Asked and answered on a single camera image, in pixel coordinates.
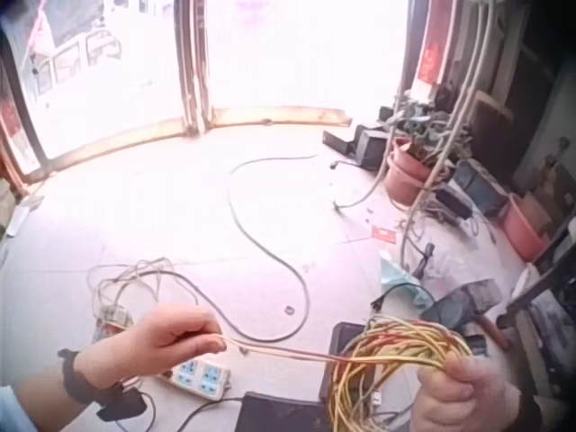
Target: wrist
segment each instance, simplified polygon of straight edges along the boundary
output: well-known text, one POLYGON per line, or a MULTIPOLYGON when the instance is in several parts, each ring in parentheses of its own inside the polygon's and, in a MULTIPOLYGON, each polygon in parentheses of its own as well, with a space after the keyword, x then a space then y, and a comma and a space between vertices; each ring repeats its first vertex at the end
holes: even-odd
POLYGON ((119 336, 96 342, 76 356, 74 370, 97 389, 108 389, 125 378, 118 362, 119 336))

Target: sleeve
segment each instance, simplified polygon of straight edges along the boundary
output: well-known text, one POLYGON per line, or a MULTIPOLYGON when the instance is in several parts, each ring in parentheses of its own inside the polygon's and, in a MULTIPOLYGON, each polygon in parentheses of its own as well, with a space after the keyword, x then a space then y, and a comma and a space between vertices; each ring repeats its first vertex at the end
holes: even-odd
POLYGON ((0 388, 0 430, 2 432, 38 432, 16 399, 12 387, 0 388))

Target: right hand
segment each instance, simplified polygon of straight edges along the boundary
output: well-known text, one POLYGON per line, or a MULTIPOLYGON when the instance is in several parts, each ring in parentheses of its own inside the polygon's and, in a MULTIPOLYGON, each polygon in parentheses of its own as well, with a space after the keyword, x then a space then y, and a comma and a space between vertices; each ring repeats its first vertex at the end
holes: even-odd
POLYGON ((208 310, 162 304, 136 326, 89 346, 74 367, 93 386, 105 389, 124 378, 160 374, 191 358, 225 351, 220 334, 208 310))
POLYGON ((499 432, 518 416, 519 390, 487 359, 450 354, 445 372, 423 367, 418 380, 413 432, 499 432))

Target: finger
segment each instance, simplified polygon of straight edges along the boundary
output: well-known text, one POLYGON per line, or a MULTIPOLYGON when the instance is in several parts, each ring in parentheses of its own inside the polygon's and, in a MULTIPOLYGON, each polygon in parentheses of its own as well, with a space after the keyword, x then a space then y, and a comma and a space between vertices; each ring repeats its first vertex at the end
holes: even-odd
POLYGON ((427 418, 412 418, 410 432, 464 432, 461 426, 438 425, 427 418))
POLYGON ((218 354, 226 351, 226 344, 216 335, 189 337, 166 348, 170 363, 177 365, 204 354, 218 354))
POLYGON ((161 319, 164 329, 176 336, 185 332, 222 333, 220 324, 209 310, 185 303, 164 305, 161 319))
POLYGON ((461 357, 450 353, 445 363, 446 374, 460 383, 474 387, 489 385, 500 378, 496 365, 486 358, 461 357))
POLYGON ((442 402, 468 401, 474 394, 470 384, 458 382, 431 367, 418 369, 418 380, 427 394, 442 402))
POLYGON ((441 402, 425 392, 420 397, 426 400, 422 408, 422 417, 442 426, 462 425, 476 408, 476 400, 441 402))

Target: doorway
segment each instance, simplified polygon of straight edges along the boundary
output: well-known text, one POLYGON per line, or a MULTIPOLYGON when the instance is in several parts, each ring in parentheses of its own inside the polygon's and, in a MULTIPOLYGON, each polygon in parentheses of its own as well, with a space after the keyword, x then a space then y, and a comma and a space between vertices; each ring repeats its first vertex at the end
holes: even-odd
POLYGON ((209 125, 347 124, 392 106, 408 1, 194 5, 202 117, 209 125))
POLYGON ((179 0, 20 3, 2 18, 2 54, 44 175, 194 130, 179 0))

